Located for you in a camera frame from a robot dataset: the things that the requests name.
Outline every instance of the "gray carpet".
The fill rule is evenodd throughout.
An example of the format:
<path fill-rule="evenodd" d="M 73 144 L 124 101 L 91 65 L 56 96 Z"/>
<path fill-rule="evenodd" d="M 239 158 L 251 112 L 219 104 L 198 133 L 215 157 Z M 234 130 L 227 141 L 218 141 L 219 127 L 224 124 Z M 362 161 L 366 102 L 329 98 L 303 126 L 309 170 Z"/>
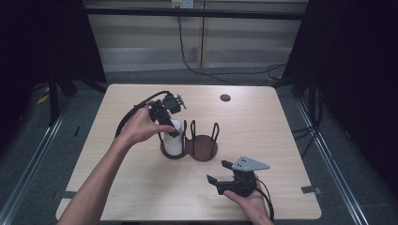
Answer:
<path fill-rule="evenodd" d="M 248 71 L 248 69 L 208 69 L 207 72 L 209 71 L 235 72 Z M 281 72 L 277 70 L 271 73 L 271 76 L 276 75 L 281 75 Z M 266 76 L 267 74 L 217 75 L 218 78 L 239 85 L 257 85 L 262 83 Z M 110 73 L 107 74 L 107 78 L 109 83 L 226 84 L 210 76 L 192 74 L 186 69 Z M 54 215 L 60 200 L 54 198 L 54 194 L 66 188 L 103 98 L 103 94 L 84 84 L 76 83 L 76 85 L 79 89 L 78 93 L 73 98 L 63 124 L 12 224 L 55 224 L 56 222 Z M 291 86 L 277 89 L 289 126 L 292 130 L 305 128 L 296 99 L 291 95 L 290 90 Z M 15 187 L 45 133 L 50 118 L 49 106 L 48 102 L 42 105 L 35 104 L 35 98 L 39 95 L 41 95 L 40 92 L 33 93 L 30 108 L 20 124 L 18 135 L 15 136 L 8 147 L 8 152 L 0 160 L 0 205 L 4 204 Z M 77 127 L 79 127 L 79 132 L 75 136 Z M 392 197 L 383 180 L 363 158 L 358 146 L 346 138 L 344 130 L 329 113 L 327 106 L 324 109 L 320 131 L 370 224 L 398 224 L 397 200 Z M 305 149 L 310 139 L 311 136 L 308 135 L 297 140 L 300 152 Z M 320 195 L 317 195 L 322 217 L 317 220 L 277 220 L 276 224 L 355 224 L 314 143 L 303 162 L 313 186 L 322 191 Z M 101 224 L 119 223 L 101 222 Z"/>

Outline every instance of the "wooden table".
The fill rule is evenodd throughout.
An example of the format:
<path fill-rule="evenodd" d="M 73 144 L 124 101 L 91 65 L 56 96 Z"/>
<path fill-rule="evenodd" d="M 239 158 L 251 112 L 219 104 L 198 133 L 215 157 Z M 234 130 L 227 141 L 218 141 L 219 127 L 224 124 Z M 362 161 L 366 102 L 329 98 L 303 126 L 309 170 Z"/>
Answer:
<path fill-rule="evenodd" d="M 154 135 L 132 147 L 111 188 L 101 220 L 193 221 L 247 220 L 241 209 L 207 182 L 207 174 L 233 180 L 222 160 L 245 156 L 267 163 L 256 174 L 268 186 L 276 219 L 316 219 L 321 211 L 299 151 L 273 88 L 198 85 L 113 84 L 100 105 L 67 190 L 77 191 L 110 146 L 121 118 L 134 104 L 167 90 L 180 93 L 188 107 L 173 117 L 196 121 L 196 135 L 211 136 L 220 125 L 217 156 L 200 162 L 186 155 L 169 159 Z M 228 102 L 220 96 L 231 97 Z M 59 218 L 70 200 L 63 199 Z"/>

